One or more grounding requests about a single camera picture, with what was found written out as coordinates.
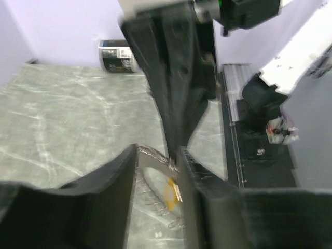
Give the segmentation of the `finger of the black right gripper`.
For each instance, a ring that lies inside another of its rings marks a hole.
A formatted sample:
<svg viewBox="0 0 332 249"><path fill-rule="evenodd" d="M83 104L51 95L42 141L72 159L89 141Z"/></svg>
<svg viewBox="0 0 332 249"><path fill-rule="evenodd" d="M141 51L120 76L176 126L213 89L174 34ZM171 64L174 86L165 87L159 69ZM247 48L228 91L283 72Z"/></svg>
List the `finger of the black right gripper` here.
<svg viewBox="0 0 332 249"><path fill-rule="evenodd" d="M120 28L138 65L145 73L162 120L168 155L175 160L177 148L175 125L171 121L170 65L161 18L150 15L124 18Z"/></svg>
<svg viewBox="0 0 332 249"><path fill-rule="evenodd" d="M150 21L159 66L151 89L168 154L175 156L180 147L188 145L208 105L195 4L162 7Z"/></svg>

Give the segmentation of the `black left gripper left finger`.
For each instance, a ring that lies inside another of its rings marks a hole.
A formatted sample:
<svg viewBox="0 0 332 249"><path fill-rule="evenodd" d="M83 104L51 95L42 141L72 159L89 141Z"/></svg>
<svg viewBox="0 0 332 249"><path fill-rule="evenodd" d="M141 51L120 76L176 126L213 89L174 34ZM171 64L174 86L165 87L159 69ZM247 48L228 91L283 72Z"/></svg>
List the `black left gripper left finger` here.
<svg viewBox="0 0 332 249"><path fill-rule="evenodd" d="M59 188L1 182L1 248L124 248L137 145Z"/></svg>

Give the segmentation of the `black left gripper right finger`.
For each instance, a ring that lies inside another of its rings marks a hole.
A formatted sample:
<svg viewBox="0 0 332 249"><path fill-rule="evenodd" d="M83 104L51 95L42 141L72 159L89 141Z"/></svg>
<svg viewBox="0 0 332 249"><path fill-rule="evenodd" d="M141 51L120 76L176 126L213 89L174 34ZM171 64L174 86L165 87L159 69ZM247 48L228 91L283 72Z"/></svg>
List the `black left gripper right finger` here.
<svg viewBox="0 0 332 249"><path fill-rule="evenodd" d="M178 152L185 248L331 248L331 191L237 188Z"/></svg>

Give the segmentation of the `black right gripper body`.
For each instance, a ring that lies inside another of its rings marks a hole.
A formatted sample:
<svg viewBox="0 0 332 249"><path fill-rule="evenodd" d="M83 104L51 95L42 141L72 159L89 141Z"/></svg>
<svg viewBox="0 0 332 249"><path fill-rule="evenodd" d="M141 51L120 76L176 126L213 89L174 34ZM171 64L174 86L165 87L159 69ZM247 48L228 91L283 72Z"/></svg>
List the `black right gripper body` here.
<svg viewBox="0 0 332 249"><path fill-rule="evenodd" d="M191 77L191 99L207 101L217 97L218 67L214 21L228 34L233 21L233 1L194 1L198 51Z"/></svg>

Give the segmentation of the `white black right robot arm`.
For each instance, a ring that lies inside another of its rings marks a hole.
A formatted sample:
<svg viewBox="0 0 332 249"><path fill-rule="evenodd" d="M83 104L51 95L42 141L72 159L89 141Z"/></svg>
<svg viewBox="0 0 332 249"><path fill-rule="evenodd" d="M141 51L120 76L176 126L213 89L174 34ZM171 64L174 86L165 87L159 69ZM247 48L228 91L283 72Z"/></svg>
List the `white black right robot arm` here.
<svg viewBox="0 0 332 249"><path fill-rule="evenodd" d="M168 155L188 142L208 100L216 97L217 61L213 23L223 35L256 27L276 16L290 1L162 1L136 3L119 23L143 72L160 113ZM293 140L270 124L275 108L292 93L300 78L331 46L331 1L320 6L290 38L284 48L245 84L242 92L248 120L258 130L272 133L271 143Z"/></svg>

